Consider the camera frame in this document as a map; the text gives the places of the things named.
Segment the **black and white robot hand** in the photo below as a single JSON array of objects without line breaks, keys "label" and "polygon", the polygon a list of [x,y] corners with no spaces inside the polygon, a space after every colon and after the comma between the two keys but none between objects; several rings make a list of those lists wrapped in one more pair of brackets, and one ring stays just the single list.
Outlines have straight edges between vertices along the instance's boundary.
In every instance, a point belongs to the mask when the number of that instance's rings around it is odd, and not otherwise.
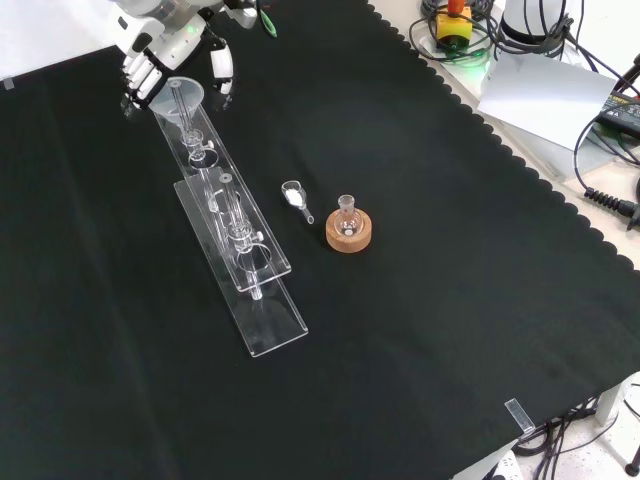
[{"label": "black and white robot hand", "polygon": [[223,1],[114,1],[109,17],[113,41],[125,55],[120,70],[121,108],[132,118],[146,110],[168,78],[202,46],[209,49],[213,85],[231,93],[233,59],[227,42],[214,34],[209,20],[225,10]]}]

